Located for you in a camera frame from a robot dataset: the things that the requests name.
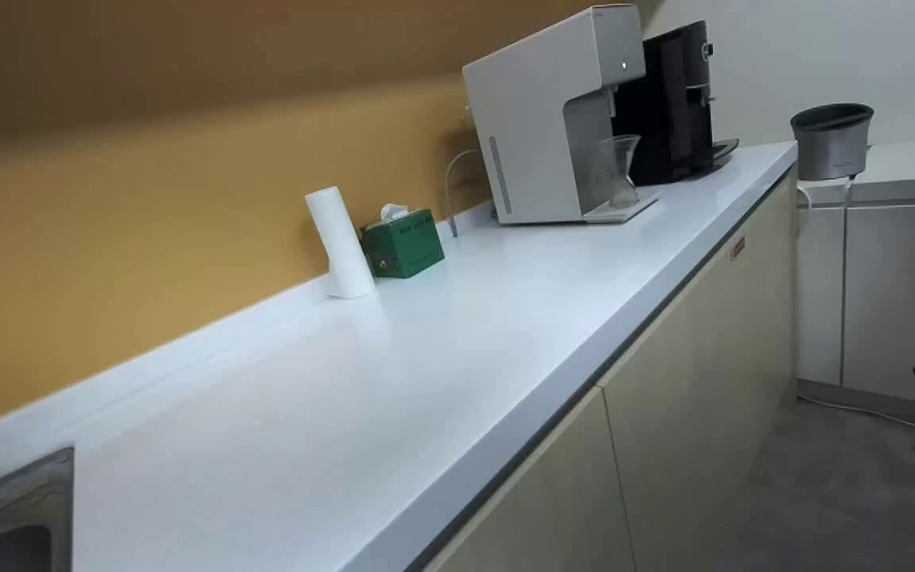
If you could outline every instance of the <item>trash can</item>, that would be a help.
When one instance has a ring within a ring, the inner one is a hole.
[[[831,181],[868,166],[868,129],[875,107],[859,101],[821,104],[791,118],[799,136],[799,178]]]

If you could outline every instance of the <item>paper towel roll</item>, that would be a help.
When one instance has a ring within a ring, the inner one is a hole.
[[[312,191],[306,194],[306,206],[330,257],[330,296],[349,299],[371,293],[371,274],[358,247],[349,210],[339,202],[339,191]]]

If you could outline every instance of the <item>yellow wall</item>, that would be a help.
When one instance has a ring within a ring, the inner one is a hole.
[[[0,415],[318,278],[316,188],[437,212],[459,66],[584,8],[306,4],[0,0]]]

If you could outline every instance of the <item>coffee machine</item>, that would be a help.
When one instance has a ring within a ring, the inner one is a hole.
[[[623,222],[648,203],[616,176],[612,91],[644,76],[628,4],[581,11],[465,66],[499,222]]]
[[[738,144],[712,144],[705,22],[644,41],[641,79],[616,89],[612,134],[638,134],[635,186],[664,186],[714,173]]]

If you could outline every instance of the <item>black coffee machine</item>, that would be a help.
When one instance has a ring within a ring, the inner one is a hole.
[[[648,75],[616,89],[612,134],[641,136],[635,186],[714,173],[738,149],[738,140],[712,144],[709,56],[705,22],[673,30],[644,41]]]

